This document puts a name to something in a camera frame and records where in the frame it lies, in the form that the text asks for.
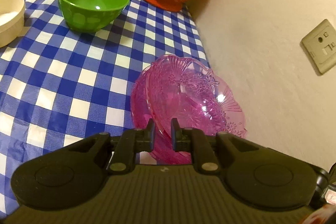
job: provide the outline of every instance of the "blue and white checkered tablecloth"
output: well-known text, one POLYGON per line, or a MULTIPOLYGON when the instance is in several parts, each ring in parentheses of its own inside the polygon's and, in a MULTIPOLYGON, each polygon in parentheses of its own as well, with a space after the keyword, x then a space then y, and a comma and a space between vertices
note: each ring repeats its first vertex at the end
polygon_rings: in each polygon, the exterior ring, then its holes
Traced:
POLYGON ((57 0, 26 0, 23 33, 0 48, 0 218, 18 206, 10 179, 21 163, 133 128, 132 86, 166 53, 208 65, 185 8, 170 13, 131 0, 112 24, 84 34, 69 30, 57 0))

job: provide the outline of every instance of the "pink glass bowl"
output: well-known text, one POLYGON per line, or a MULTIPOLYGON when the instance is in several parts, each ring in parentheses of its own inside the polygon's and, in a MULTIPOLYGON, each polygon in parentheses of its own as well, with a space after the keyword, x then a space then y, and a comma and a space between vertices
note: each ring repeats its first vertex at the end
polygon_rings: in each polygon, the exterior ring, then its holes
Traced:
MULTIPOLYGON (((134 126, 145 128, 152 115, 147 106, 145 85, 146 77, 150 73, 150 67, 145 68, 136 80, 131 94, 131 112, 134 126)), ((166 164, 188 164, 190 155, 188 153, 176 153, 171 144, 171 138, 164 135, 156 128, 154 150, 150 153, 157 161, 166 164)))
POLYGON ((244 114, 228 85, 193 58, 163 55, 152 63, 146 98, 155 124, 169 137, 172 118, 182 128, 199 128, 207 135, 246 134, 244 114))
POLYGON ((156 124, 156 160, 188 164, 190 154, 172 150, 170 121, 202 129, 207 135, 227 131, 245 137, 245 117, 228 85, 212 69, 193 58, 163 55, 140 74, 131 94, 135 127, 145 128, 150 118, 156 124))

